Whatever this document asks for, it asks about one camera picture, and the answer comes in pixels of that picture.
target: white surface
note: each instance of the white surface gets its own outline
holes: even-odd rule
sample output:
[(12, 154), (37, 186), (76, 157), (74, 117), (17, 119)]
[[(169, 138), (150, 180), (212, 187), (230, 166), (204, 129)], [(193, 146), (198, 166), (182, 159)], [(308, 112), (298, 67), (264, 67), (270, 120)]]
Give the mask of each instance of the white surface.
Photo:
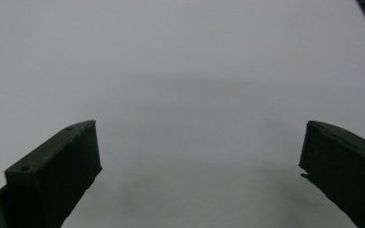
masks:
[(3, 171), (97, 121), (64, 227), (354, 227), (298, 160), (308, 120), (365, 138), (354, 1), (0, 1)]

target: gray surface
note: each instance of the gray surface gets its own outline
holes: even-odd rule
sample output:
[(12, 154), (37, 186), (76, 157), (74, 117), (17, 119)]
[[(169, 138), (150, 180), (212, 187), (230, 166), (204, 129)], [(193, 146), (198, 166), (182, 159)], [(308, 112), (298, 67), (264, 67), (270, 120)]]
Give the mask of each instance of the gray surface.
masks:
[(354, 227), (299, 174), (308, 120), (365, 138), (353, 1), (0, 2), (3, 171), (97, 120), (64, 227)]

